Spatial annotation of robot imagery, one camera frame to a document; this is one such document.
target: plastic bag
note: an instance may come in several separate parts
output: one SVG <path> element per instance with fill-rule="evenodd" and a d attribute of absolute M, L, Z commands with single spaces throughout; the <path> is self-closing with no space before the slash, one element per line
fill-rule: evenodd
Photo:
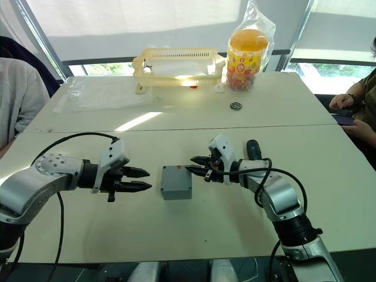
<path fill-rule="evenodd" d="M 76 76 L 68 78 L 68 91 L 56 113 L 84 112 L 140 106 L 152 102 L 150 93 L 136 94 L 137 80 L 126 76 Z"/>
<path fill-rule="evenodd" d="M 227 84 L 232 90 L 247 90 L 255 75 L 268 63 L 274 48 L 276 25 L 264 16 L 255 0 L 249 0 L 242 23 L 227 47 Z"/>

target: gray sweater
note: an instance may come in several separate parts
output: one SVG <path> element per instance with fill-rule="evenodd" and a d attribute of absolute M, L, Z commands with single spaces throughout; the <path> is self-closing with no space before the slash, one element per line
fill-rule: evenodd
<path fill-rule="evenodd" d="M 0 58 L 0 150 L 24 131 L 48 100 L 36 69 L 24 61 Z"/>

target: robotic arm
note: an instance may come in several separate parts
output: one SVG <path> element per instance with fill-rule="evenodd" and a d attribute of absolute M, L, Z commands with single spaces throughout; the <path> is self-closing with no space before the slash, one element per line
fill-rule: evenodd
<path fill-rule="evenodd" d="M 205 167 L 191 165 L 187 169 L 195 175 L 203 176 L 207 182 L 223 182 L 227 185 L 239 183 L 253 193 L 257 191 L 265 171 L 242 174 L 236 172 L 266 169 L 267 161 L 236 160 L 234 148 L 224 135 L 218 135 L 212 140 L 209 150 L 212 153 L 210 157 L 196 156 L 191 159 Z M 224 175 L 221 172 L 235 173 Z M 276 172 L 270 172 L 258 194 L 258 200 L 274 225 L 281 248 L 290 258 L 298 281 L 344 281 L 320 237 L 322 230 L 312 227 L 296 191 L 284 178 Z"/>
<path fill-rule="evenodd" d="M 151 187 L 145 182 L 122 182 L 122 177 L 145 177 L 148 172 L 124 166 L 123 142 L 117 140 L 105 149 L 99 164 L 61 154 L 39 157 L 28 169 L 9 177 L 0 186 L 0 265 L 9 258 L 16 242 L 48 199 L 59 191 L 90 188 L 107 192 L 108 202 L 115 192 L 138 192 Z"/>

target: orange lid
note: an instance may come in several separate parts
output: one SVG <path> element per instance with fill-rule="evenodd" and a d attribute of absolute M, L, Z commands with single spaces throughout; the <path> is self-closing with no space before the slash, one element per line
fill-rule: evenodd
<path fill-rule="evenodd" d="M 230 39 L 230 46 L 241 51 L 259 51 L 265 49 L 269 40 L 264 33 L 256 29 L 242 29 L 235 32 Z"/>

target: phone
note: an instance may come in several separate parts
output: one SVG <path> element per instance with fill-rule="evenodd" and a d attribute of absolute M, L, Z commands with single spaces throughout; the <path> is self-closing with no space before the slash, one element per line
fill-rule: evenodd
<path fill-rule="evenodd" d="M 349 116 L 333 116 L 339 125 L 354 125 L 354 119 Z"/>

